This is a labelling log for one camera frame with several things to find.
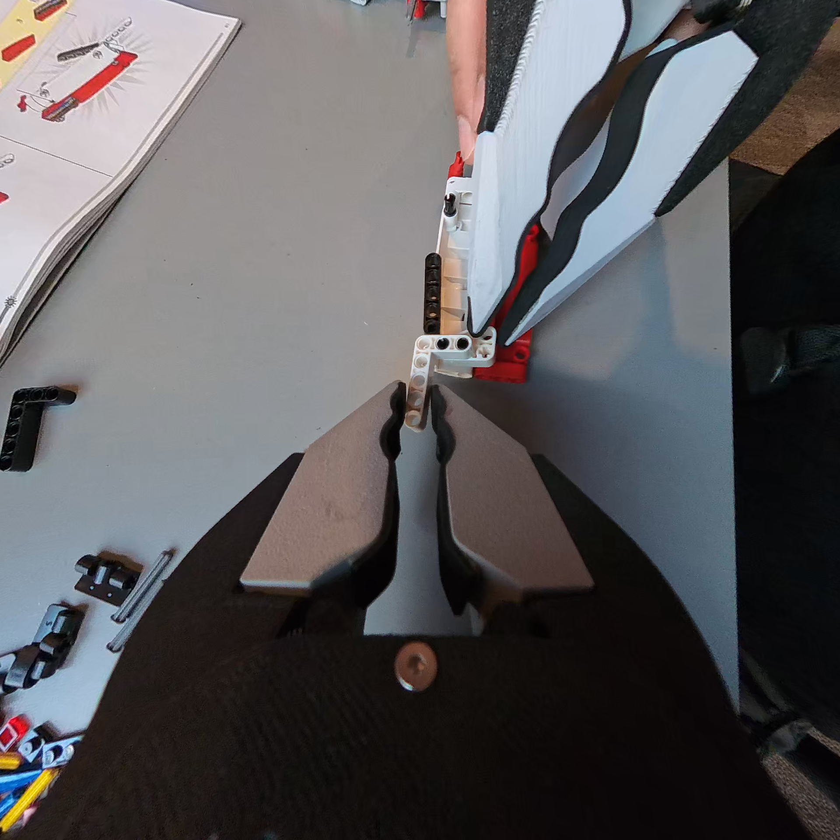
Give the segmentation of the open instruction booklet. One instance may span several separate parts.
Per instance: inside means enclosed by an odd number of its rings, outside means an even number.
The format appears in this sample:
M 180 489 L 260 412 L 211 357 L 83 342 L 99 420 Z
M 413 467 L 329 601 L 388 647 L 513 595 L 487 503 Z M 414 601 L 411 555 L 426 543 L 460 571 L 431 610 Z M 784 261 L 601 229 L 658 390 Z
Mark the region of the open instruction booklet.
M 1 18 L 5 361 L 241 22 L 165 1 L 6 1 Z

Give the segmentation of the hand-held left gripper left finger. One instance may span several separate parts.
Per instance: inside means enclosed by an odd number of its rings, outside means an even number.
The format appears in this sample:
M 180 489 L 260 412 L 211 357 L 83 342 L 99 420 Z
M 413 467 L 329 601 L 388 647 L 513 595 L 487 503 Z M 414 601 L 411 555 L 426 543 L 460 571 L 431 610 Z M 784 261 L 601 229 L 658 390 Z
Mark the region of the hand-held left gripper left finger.
M 396 569 L 405 402 L 394 381 L 309 445 L 240 576 L 245 591 L 361 612 L 383 593 Z

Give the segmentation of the black L-shaped brick beam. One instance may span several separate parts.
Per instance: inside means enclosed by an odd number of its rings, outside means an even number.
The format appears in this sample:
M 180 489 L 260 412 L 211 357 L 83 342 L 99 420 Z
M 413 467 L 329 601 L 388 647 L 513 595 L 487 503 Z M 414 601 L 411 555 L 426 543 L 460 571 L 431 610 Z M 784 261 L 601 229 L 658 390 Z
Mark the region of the black L-shaped brick beam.
M 35 462 L 45 410 L 70 405 L 76 399 L 77 392 L 57 385 L 16 390 L 2 435 L 1 470 L 29 471 Z

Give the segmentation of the grey brick axle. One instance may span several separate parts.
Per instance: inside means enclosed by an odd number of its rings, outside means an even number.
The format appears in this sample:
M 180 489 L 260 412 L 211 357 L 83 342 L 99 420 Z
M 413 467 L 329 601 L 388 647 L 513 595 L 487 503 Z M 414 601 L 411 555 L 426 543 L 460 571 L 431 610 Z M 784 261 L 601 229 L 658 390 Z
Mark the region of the grey brick axle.
M 134 586 L 118 611 L 111 615 L 112 622 L 124 624 L 145 609 L 165 582 L 175 555 L 176 549 L 167 549 L 161 552 L 157 561 L 140 577 L 139 582 Z
M 165 577 L 160 577 L 156 579 L 150 587 L 143 595 L 143 597 L 139 600 L 139 604 L 134 607 L 132 613 L 129 617 L 125 620 L 124 623 L 121 624 L 120 630 L 118 630 L 115 637 L 112 639 L 111 642 L 107 645 L 107 650 L 112 654 L 119 654 L 121 653 L 126 643 L 128 643 L 134 629 L 139 624 L 141 618 L 148 610 L 149 606 L 152 604 L 156 596 L 161 591 L 164 583 L 166 581 Z

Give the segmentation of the white L-shaped brick beam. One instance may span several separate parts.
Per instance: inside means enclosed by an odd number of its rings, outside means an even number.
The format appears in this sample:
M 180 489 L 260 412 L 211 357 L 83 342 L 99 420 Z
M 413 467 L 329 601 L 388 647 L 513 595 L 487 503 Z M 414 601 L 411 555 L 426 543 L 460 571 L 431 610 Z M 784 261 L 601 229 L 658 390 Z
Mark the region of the white L-shaped brick beam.
M 428 392 L 436 379 L 472 377 L 476 357 L 474 340 L 467 333 L 424 334 L 414 344 L 412 368 L 406 385 L 404 425 L 420 433 L 427 420 Z

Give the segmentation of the person's right hand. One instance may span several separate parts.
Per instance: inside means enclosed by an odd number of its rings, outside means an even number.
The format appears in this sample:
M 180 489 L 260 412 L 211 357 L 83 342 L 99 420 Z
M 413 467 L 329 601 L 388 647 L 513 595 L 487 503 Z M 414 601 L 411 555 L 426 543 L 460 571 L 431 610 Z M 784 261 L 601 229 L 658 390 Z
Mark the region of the person's right hand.
M 487 1 L 449 1 L 446 50 L 451 97 L 463 161 L 472 165 L 487 73 Z

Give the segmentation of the person's black clothing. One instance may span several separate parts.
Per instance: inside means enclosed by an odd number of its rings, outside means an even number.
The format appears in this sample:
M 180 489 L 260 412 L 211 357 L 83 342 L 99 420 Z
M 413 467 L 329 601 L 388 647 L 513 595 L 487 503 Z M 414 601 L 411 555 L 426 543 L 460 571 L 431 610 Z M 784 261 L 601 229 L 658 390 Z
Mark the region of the person's black clothing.
M 740 711 L 838 812 L 839 133 L 731 235 Z

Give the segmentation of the pile of coloured brick pieces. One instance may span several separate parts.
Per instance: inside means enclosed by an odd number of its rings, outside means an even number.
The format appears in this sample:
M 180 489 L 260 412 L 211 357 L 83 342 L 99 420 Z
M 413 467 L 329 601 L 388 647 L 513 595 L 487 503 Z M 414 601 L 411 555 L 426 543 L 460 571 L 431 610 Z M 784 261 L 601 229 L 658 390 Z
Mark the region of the pile of coloured brick pieces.
M 23 828 L 79 749 L 85 730 L 59 732 L 26 715 L 6 719 L 1 731 L 1 831 Z

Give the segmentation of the black double brick connector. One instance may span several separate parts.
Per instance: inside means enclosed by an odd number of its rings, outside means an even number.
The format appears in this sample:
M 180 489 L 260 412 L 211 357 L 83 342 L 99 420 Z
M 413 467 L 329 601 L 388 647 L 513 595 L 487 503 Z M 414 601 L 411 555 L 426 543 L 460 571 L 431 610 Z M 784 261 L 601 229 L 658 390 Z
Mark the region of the black double brick connector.
M 77 641 L 84 610 L 63 603 L 49 605 L 32 642 L 1 655 L 1 694 L 34 687 L 62 668 Z

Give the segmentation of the red and white brick panel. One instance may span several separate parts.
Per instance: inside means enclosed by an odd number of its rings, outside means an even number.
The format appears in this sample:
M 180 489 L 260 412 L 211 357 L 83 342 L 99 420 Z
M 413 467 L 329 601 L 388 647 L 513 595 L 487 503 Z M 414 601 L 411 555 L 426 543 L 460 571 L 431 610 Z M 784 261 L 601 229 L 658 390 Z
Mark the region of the red and white brick panel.
M 469 297 L 467 269 L 472 245 L 474 222 L 471 178 L 453 179 L 446 183 L 444 209 L 440 218 L 434 252 L 442 258 L 442 316 L 440 334 L 467 333 Z M 496 351 L 495 363 L 486 369 L 474 369 L 473 375 L 485 382 L 519 385 L 528 379 L 532 331 L 502 345 Z

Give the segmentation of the shiny black brick connector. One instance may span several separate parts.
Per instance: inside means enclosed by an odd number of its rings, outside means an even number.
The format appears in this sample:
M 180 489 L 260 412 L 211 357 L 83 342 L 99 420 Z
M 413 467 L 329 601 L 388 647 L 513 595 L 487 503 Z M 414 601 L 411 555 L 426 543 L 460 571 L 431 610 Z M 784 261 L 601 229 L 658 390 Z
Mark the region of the shiny black brick connector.
M 118 560 L 87 554 L 75 563 L 79 580 L 76 592 L 95 600 L 122 606 L 140 580 L 141 572 Z

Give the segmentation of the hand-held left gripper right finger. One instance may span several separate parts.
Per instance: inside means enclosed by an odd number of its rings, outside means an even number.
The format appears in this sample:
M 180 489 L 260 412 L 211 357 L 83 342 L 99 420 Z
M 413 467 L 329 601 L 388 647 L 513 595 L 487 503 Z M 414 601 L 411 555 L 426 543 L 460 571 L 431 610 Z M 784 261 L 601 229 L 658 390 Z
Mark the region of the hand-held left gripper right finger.
M 449 607 L 489 616 L 503 603 L 580 594 L 594 581 L 528 450 L 435 385 L 438 568 Z

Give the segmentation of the black straight brick beam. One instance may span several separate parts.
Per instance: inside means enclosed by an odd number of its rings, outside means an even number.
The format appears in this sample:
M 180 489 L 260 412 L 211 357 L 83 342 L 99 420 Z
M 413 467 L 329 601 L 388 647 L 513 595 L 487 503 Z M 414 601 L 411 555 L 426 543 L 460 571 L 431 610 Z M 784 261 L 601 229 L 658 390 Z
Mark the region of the black straight brick beam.
M 442 316 L 442 258 L 439 253 L 426 255 L 423 286 L 423 332 L 440 334 Z

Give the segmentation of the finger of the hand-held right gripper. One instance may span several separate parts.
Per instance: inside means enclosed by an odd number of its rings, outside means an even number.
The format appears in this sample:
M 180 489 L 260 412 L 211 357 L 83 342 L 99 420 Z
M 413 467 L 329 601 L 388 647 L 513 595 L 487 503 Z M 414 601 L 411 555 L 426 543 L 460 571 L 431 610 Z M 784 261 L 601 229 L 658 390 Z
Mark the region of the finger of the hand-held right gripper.
M 656 50 L 627 80 L 601 159 L 501 324 L 517 340 L 649 228 L 758 57 L 733 29 Z
M 487 326 L 508 294 L 520 239 L 550 191 L 560 135 L 613 68 L 631 23 L 629 2 L 535 2 L 500 116 L 476 142 L 468 261 L 472 334 Z

